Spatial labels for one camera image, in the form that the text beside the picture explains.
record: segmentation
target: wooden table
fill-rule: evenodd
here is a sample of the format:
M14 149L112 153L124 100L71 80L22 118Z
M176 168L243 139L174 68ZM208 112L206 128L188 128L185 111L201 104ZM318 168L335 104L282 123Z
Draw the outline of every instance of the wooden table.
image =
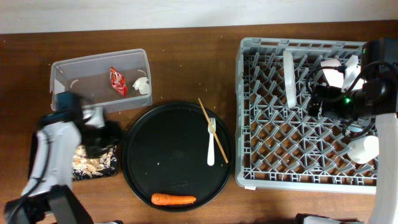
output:
M398 38L396 27L398 21L0 35L0 208L20 197L27 182L30 138L40 116L51 113L50 67L56 61L145 49L154 105L109 114L110 119L128 127L157 105L176 100L197 103L200 97L205 106L216 107L212 110L233 134L235 56L242 38L368 41ZM374 203L372 195L244 190L231 177L208 205L191 212L168 213L141 202L122 172L75 182L73 191L96 222L252 223L289 219L297 213L366 221ZM2 212L0 220L4 221Z

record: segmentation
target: chopstick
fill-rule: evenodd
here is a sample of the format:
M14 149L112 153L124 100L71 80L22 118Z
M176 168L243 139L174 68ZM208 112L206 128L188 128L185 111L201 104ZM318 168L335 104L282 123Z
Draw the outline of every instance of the chopstick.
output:
M203 104L201 103L200 98L198 98L198 100L199 100L201 109L203 110L203 113L205 114L207 123L209 124L209 126L210 126L210 128L211 128L211 131L212 131L213 134L214 134L214 138L216 139L216 142L217 142L217 144L218 144L218 147L220 148L220 151L221 151L221 153L222 153L222 155L223 155L223 157L224 157L225 163L228 163L228 159L226 158L226 155L225 155L225 152L224 152L223 147L221 146L220 140L218 140L216 131L214 130L213 125L211 125L209 116L207 116L206 109L205 109L205 107L203 106Z

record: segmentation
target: red candy wrapper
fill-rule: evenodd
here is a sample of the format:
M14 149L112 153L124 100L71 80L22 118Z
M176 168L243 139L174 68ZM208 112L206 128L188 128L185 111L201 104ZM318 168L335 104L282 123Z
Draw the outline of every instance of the red candy wrapper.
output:
M114 67L111 67L111 73L109 75L111 79L112 87L122 96L127 95L126 80Z

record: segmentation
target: plastic fork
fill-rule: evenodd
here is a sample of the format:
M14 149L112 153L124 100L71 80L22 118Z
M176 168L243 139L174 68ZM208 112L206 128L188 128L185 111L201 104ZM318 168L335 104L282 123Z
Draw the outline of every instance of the plastic fork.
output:
M211 125L214 128L214 131L216 131L216 118L210 118ZM207 164L209 166L214 165L214 135L213 131L211 130L210 124L207 127L207 131L209 132L210 138L209 138L209 148L207 152Z

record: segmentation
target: fork handle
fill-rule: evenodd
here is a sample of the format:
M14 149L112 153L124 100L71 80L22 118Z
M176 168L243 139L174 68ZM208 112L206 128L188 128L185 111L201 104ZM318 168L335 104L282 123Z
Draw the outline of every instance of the fork handle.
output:
M209 149L207 152L207 164L209 166L214 165L214 135L210 134L209 138Z

